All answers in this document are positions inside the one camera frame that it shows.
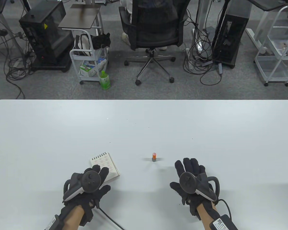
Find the black pc case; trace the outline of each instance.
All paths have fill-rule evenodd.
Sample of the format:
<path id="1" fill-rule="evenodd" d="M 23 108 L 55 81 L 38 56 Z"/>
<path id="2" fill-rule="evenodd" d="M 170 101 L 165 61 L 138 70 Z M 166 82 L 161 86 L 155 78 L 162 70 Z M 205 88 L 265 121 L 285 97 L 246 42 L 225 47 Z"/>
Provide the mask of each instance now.
<path id="1" fill-rule="evenodd" d="M 214 46 L 214 60 L 217 63 L 235 67 L 240 40 L 250 17 L 252 4 L 247 0 L 231 0 L 217 41 Z"/>
<path id="2" fill-rule="evenodd" d="M 70 68 L 74 37 L 71 31 L 58 27 L 65 15 L 62 1 L 43 0 L 19 20 L 36 55 L 33 71 L 65 72 Z"/>

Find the plastic bottle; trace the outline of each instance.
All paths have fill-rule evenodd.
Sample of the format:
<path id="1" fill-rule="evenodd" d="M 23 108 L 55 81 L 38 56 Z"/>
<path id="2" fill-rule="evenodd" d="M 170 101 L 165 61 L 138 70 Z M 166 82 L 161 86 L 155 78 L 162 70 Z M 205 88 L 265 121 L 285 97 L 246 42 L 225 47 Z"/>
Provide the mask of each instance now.
<path id="1" fill-rule="evenodd" d="M 99 75 L 99 82 L 103 90 L 107 90 L 111 87 L 109 75 L 106 74 L 104 70 L 102 70 L 101 75 Z"/>

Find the small orange object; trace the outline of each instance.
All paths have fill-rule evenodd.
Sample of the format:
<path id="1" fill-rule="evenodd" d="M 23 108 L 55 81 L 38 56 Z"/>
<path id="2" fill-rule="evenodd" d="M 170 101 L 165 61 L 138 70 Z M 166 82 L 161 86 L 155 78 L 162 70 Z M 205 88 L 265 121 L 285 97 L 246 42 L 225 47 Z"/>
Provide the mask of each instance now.
<path id="1" fill-rule="evenodd" d="M 156 161 L 156 159 L 157 159 L 157 154 L 154 152 L 153 157 L 152 157 L 152 161 Z"/>

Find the person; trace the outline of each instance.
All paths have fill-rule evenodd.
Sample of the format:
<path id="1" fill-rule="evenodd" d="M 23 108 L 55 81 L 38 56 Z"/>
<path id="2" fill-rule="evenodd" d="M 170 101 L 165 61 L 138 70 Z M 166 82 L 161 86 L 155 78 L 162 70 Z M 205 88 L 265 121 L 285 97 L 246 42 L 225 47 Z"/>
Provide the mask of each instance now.
<path id="1" fill-rule="evenodd" d="M 126 8 L 126 12 L 128 15 L 128 19 L 130 22 L 132 22 L 132 0 L 120 0 L 120 3 L 123 7 Z M 143 9 L 155 9 L 155 8 L 162 8 L 163 14 L 161 15 L 155 15 L 151 14 L 150 18 L 151 21 L 159 22 L 159 21 L 173 21 L 175 19 L 178 19 L 177 11 L 175 7 L 173 6 L 172 0 L 138 0 L 138 5 L 140 8 Z M 122 40 L 127 45 L 130 46 L 128 35 L 123 32 L 122 33 Z M 159 50 L 166 50 L 167 46 L 165 47 L 159 47 Z"/>
<path id="2" fill-rule="evenodd" d="M 183 165 L 181 161 L 178 160 L 175 163 L 175 168 L 179 177 L 185 171 L 191 172 L 195 176 L 205 172 L 205 167 L 203 165 L 199 165 L 195 158 L 184 158 Z M 92 168 L 88 168 L 85 172 L 90 170 L 99 173 L 101 177 L 101 184 L 109 174 L 108 168 L 104 167 L 100 170 L 99 165 L 94 165 Z M 181 196 L 183 205 L 189 205 L 191 215 L 197 216 L 202 221 L 205 230 L 211 230 L 209 227 L 210 223 L 220 217 L 216 210 L 215 204 L 201 195 L 187 194 L 177 182 L 171 182 L 170 188 Z M 66 216 L 63 230 L 77 230 L 79 225 L 84 226 L 86 222 L 89 222 L 93 217 L 91 209 L 95 207 L 99 208 L 100 199 L 107 194 L 110 189 L 111 187 L 109 185 L 105 185 L 94 193 L 82 193 L 75 196 L 70 201 L 65 202 L 66 206 L 74 205 L 75 207 Z"/>

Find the spiral notebook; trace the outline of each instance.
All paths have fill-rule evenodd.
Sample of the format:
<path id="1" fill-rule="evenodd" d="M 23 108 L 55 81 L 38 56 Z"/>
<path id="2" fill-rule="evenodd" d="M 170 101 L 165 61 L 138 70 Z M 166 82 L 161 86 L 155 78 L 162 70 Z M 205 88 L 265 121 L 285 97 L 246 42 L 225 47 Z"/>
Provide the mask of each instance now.
<path id="1" fill-rule="evenodd" d="M 105 179 L 105 182 L 118 177 L 120 175 L 119 171 L 117 170 L 110 153 L 104 152 L 96 157 L 91 158 L 90 163 L 93 165 L 98 164 L 100 165 L 100 168 L 108 167 L 109 168 L 109 174 L 107 178 Z"/>

